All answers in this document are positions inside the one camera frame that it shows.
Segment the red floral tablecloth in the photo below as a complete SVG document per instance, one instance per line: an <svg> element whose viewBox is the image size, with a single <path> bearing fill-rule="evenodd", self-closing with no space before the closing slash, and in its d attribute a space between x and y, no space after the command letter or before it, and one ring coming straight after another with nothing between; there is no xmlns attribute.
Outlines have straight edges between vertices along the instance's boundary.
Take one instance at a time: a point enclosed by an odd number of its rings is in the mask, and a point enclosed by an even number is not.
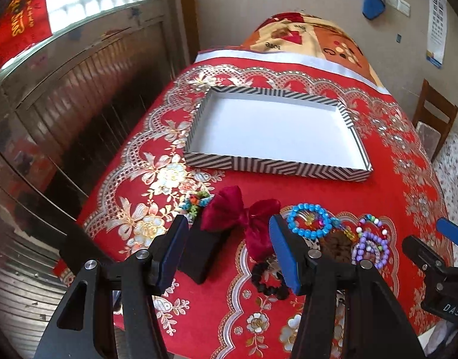
<svg viewBox="0 0 458 359"><path fill-rule="evenodd" d="M189 166L183 144L197 106L211 88L233 86L325 96L345 105L372 164L365 181L252 173ZM378 235L390 242L383 277L415 332L437 319L421 308L422 274L403 255L401 242L416 235L447 261L448 241L435 230L447 211L430 159L395 99L377 80L350 70L331 72L279 57L244 56L234 50L208 54L189 67L149 108L110 163L78 217L78 224L110 257L122 261L169 229L183 200L199 192L218 194L236 186L236 208L245 216L272 199L283 212L298 203L318 203L348 229L368 214ZM303 303L259 293L250 280L254 238L230 232L206 281L178 272L156 300L156 316L169 351L186 358L287 358Z"/></svg>

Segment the red gold banner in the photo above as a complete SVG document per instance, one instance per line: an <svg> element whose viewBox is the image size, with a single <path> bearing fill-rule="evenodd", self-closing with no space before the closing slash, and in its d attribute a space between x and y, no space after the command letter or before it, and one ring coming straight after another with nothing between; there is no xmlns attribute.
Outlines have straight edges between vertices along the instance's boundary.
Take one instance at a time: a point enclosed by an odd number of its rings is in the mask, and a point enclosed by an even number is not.
<svg viewBox="0 0 458 359"><path fill-rule="evenodd" d="M46 0L11 0L0 17L0 70L51 35Z"/></svg>

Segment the wooden chair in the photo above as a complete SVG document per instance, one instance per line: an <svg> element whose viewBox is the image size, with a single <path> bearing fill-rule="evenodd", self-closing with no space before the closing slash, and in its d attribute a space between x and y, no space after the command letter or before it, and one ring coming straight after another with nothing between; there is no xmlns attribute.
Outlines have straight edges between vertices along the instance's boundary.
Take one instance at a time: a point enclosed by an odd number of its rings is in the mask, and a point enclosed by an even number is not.
<svg viewBox="0 0 458 359"><path fill-rule="evenodd" d="M439 154L457 114L458 107L435 90L428 80L424 80L412 124L431 161Z"/></svg>

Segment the dark red bow hairclip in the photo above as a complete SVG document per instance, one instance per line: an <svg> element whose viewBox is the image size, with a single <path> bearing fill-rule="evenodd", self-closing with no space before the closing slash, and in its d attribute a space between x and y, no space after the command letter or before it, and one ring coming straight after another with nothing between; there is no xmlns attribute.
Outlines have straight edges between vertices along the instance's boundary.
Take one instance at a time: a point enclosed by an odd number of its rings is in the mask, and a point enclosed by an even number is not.
<svg viewBox="0 0 458 359"><path fill-rule="evenodd" d="M258 200L246 208L239 186L227 186L205 207L202 228L206 231L241 229L248 255L257 263L263 263L274 253L269 221L271 216L280 213L280 208L278 199Z"/></svg>

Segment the orange patterned blanket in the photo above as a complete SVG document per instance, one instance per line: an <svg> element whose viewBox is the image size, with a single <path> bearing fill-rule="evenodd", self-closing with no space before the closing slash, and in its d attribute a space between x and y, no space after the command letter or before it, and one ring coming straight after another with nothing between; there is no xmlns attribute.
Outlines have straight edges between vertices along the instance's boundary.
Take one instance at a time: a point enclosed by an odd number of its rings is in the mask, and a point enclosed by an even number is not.
<svg viewBox="0 0 458 359"><path fill-rule="evenodd" d="M341 27L317 16L296 11L271 16L241 48L318 57L348 68L379 87L383 85L357 43Z"/></svg>

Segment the floral white bedding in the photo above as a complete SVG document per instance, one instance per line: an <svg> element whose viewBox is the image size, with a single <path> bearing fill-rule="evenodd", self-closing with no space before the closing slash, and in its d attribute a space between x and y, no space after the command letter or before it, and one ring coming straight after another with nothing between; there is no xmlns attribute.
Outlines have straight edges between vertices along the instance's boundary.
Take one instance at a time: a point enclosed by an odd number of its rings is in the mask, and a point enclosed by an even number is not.
<svg viewBox="0 0 458 359"><path fill-rule="evenodd" d="M458 130L448 135L433 168L442 189L448 219L458 225Z"/></svg>

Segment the striped shallow box tray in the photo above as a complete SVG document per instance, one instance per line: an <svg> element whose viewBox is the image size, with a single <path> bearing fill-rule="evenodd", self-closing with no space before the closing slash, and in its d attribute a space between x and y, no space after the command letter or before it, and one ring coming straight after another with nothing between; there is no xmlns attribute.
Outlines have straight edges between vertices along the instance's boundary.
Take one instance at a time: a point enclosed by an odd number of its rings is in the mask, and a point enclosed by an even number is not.
<svg viewBox="0 0 458 359"><path fill-rule="evenodd" d="M193 168L349 182L373 171L343 102L270 88L211 88L183 155Z"/></svg>

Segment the brown scrunchie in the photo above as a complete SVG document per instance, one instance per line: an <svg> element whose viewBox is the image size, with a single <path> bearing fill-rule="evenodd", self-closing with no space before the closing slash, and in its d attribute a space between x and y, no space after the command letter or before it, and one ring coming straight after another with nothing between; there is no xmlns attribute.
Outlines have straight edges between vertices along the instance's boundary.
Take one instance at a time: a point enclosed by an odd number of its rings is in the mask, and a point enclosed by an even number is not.
<svg viewBox="0 0 458 359"><path fill-rule="evenodd" d="M352 242L341 231L330 232L319 241L323 255L337 263L352 263Z"/></svg>

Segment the white wall switch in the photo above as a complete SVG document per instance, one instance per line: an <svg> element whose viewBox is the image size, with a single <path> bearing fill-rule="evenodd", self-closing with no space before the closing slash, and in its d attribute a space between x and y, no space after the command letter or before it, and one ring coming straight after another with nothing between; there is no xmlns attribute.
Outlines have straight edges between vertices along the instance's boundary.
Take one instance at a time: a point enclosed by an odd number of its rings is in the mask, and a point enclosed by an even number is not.
<svg viewBox="0 0 458 359"><path fill-rule="evenodd" d="M407 17L410 16L411 6L405 0L386 0L386 5L393 7Z"/></svg>

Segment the wall poster chart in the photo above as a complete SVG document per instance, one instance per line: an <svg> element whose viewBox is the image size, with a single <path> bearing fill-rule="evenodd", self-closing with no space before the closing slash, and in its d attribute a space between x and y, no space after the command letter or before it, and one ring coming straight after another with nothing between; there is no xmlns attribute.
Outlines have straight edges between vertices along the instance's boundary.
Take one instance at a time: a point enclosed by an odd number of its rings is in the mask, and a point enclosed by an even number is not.
<svg viewBox="0 0 458 359"><path fill-rule="evenodd" d="M429 0L426 59L442 68L448 32L447 0Z"/></svg>

